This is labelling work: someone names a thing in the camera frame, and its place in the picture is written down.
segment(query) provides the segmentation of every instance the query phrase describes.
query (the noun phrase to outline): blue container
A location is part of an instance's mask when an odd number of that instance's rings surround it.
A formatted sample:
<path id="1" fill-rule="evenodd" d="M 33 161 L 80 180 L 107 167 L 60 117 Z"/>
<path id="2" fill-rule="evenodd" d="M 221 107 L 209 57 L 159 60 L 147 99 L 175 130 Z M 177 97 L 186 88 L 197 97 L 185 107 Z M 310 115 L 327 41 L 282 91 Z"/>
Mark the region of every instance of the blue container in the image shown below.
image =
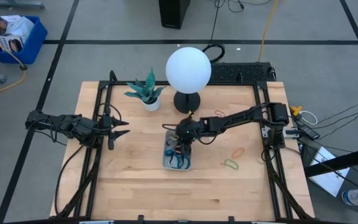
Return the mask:
<path id="1" fill-rule="evenodd" d="M 40 52 L 42 43 L 44 42 L 48 31 L 42 25 L 40 18 L 37 16 L 26 16 L 31 22 L 34 23 L 34 27 L 27 38 L 23 49 L 20 52 L 12 52 L 23 64 L 33 64 Z M 8 53 L 3 52 L 0 48 L 0 62 L 2 63 L 19 63 Z"/>

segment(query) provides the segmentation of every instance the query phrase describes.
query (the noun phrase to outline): lamp base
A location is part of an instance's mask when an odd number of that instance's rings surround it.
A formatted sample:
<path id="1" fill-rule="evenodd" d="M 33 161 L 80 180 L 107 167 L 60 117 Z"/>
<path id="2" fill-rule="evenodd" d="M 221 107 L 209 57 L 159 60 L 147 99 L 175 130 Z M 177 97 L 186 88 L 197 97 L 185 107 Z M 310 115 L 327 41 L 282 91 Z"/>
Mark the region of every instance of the lamp base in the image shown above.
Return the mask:
<path id="1" fill-rule="evenodd" d="M 201 98 L 198 93 L 185 94 L 176 92 L 173 97 L 175 108 L 181 113 L 194 112 L 200 107 Z"/>

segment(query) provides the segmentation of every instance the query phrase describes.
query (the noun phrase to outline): black keyboard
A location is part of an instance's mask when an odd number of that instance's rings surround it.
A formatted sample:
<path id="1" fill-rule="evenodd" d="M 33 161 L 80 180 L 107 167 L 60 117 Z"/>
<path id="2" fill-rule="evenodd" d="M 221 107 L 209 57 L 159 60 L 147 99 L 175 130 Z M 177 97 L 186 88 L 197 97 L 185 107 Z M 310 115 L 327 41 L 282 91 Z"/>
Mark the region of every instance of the black keyboard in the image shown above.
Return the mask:
<path id="1" fill-rule="evenodd" d="M 213 63 L 211 81 L 275 81 L 270 63 Z"/>

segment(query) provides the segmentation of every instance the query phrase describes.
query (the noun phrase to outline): wooden tabletop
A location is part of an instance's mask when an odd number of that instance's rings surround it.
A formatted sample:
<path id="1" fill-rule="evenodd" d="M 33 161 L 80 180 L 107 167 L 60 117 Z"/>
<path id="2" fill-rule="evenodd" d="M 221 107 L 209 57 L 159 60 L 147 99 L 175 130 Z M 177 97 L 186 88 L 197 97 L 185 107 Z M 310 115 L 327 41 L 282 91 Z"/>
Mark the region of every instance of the wooden tabletop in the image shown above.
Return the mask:
<path id="1" fill-rule="evenodd" d="M 76 114 L 92 117 L 97 86 L 98 82 L 82 84 Z M 165 170 L 162 155 L 166 130 L 161 125 L 176 124 L 186 117 L 173 105 L 175 90 L 170 86 L 164 89 L 161 106 L 154 112 L 144 110 L 139 99 L 124 96 L 129 90 L 128 86 L 112 88 L 111 104 L 121 112 L 122 120 L 129 122 L 117 130 L 130 132 L 117 139 L 113 151 L 107 149 L 105 138 L 92 219 L 135 220 L 144 215 L 146 220 L 225 221 L 228 216 L 237 221 L 274 220 L 268 175 L 260 158 L 263 147 L 259 124 L 228 129 L 208 146 L 196 141 L 192 144 L 191 170 Z M 283 83 L 268 83 L 268 92 L 271 102 L 288 105 Z M 196 121 L 202 116 L 215 116 L 216 110 L 229 115 L 255 105 L 251 86 L 206 86 L 199 94 L 201 105 L 194 115 Z M 285 144 L 297 149 L 295 140 L 286 139 Z M 69 140 L 63 162 L 78 147 L 77 140 Z M 238 147 L 243 147 L 245 153 L 235 159 L 239 169 L 233 170 L 224 165 L 224 160 Z M 82 150 L 74 157 L 62 175 L 60 210 L 78 188 L 84 154 Z M 289 191 L 314 216 L 299 154 L 282 149 L 281 155 Z M 285 217 L 279 189 L 278 192 L 281 216 Z"/>

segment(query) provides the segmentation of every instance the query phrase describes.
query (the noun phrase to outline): green rubber band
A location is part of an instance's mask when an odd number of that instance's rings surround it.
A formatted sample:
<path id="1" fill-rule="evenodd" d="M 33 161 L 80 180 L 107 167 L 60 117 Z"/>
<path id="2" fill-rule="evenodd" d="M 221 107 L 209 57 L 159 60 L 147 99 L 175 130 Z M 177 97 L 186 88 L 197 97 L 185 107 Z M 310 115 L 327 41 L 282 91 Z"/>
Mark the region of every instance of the green rubber band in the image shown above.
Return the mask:
<path id="1" fill-rule="evenodd" d="M 238 169 L 239 169 L 239 165 L 238 165 L 236 162 L 234 162 L 233 160 L 231 160 L 231 159 L 226 159 L 226 160 L 224 161 L 224 165 L 225 165 L 225 166 L 228 166 L 228 167 L 230 167 L 230 168 L 232 168 L 232 169 L 234 169 L 234 170 L 238 170 Z"/>

